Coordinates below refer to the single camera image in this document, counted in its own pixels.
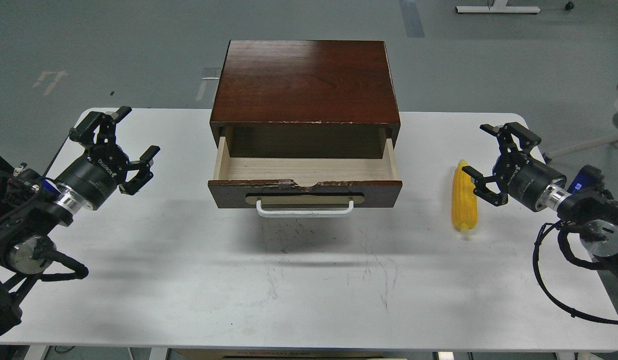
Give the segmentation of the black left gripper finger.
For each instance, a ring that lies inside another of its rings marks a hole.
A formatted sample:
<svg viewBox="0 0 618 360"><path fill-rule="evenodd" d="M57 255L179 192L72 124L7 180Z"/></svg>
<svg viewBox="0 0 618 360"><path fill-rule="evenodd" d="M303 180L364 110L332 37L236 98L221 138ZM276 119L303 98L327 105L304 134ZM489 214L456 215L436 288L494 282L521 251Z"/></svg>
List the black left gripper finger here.
<svg viewBox="0 0 618 360"><path fill-rule="evenodd" d="M85 150L96 146L114 146L117 124L132 111L126 105L113 112L90 111L76 127L69 130L69 140L80 144Z"/></svg>
<svg viewBox="0 0 618 360"><path fill-rule="evenodd" d="M151 166L154 157L160 150L160 146L151 145L137 161L127 161L118 166L119 173L124 175L118 184L119 191L122 194L129 196L137 194L154 177ZM136 171L136 174L131 180L126 180L127 173L130 171Z"/></svg>

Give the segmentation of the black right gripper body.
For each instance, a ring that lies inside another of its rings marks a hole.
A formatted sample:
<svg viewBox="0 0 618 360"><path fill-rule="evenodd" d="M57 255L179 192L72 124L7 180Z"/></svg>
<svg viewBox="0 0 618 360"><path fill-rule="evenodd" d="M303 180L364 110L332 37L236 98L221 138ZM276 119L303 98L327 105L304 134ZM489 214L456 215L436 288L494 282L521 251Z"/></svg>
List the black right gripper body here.
<svg viewBox="0 0 618 360"><path fill-rule="evenodd" d="M565 174L525 153L500 155L492 173L502 193L508 194L533 212L546 208L542 203L542 195L547 187L556 185L563 188L567 182Z"/></svg>

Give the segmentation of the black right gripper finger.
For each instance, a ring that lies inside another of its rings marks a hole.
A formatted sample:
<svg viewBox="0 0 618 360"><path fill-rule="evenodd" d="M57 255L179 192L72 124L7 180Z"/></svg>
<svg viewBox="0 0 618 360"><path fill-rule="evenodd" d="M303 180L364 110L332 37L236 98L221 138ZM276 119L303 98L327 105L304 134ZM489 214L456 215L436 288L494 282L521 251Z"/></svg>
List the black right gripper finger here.
<svg viewBox="0 0 618 360"><path fill-rule="evenodd" d="M533 158L531 151L540 145L542 139L521 123L512 121L500 126L482 124L479 128L496 138L499 150L497 163L539 162Z"/></svg>
<svg viewBox="0 0 618 360"><path fill-rule="evenodd" d="M509 196L506 192L501 191L499 193L495 193L487 186L490 183L496 183L498 187L500 187L500 176L493 174L489 177L485 177L480 171L469 165L463 166L461 170L470 177L470 180L474 186L473 193L478 198L481 198L494 207L501 207L508 203Z"/></svg>

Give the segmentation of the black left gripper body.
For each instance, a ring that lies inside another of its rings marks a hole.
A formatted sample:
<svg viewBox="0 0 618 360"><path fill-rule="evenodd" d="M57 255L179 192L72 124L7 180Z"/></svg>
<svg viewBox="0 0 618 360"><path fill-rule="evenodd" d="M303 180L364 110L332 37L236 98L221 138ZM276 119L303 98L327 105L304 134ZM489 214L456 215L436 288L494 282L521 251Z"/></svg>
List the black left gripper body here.
<svg viewBox="0 0 618 360"><path fill-rule="evenodd" d="M55 178L55 184L78 194L90 210L98 210L126 180L128 155L114 143L95 143Z"/></svg>

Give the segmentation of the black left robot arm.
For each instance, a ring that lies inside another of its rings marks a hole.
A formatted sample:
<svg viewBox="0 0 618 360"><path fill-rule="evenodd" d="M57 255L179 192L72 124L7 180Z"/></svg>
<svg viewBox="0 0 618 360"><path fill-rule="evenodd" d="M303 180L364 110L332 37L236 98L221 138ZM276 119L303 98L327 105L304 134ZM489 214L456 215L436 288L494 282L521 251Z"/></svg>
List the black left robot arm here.
<svg viewBox="0 0 618 360"><path fill-rule="evenodd" d="M39 282L82 280L88 268L59 251L49 234L73 223L85 208L98 210L114 193L133 196L151 178L160 151L149 146L131 161L116 142L117 125L132 112L89 112L68 138L83 153L56 178L0 156L0 337L22 322L21 303Z"/></svg>

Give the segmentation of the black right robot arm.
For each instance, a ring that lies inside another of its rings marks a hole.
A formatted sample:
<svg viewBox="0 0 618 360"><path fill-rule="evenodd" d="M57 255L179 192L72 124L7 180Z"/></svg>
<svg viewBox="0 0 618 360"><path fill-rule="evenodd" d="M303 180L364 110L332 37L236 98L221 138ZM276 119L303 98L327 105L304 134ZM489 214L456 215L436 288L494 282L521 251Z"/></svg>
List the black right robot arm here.
<svg viewBox="0 0 618 360"><path fill-rule="evenodd" d="M618 200L604 187L601 171L584 166L567 186L564 174L533 158L542 140L521 123L482 124L480 129L495 137L499 157L490 176L463 167L474 194L494 207L513 198L532 212L553 210L561 221L558 245L565 259L618 279Z"/></svg>

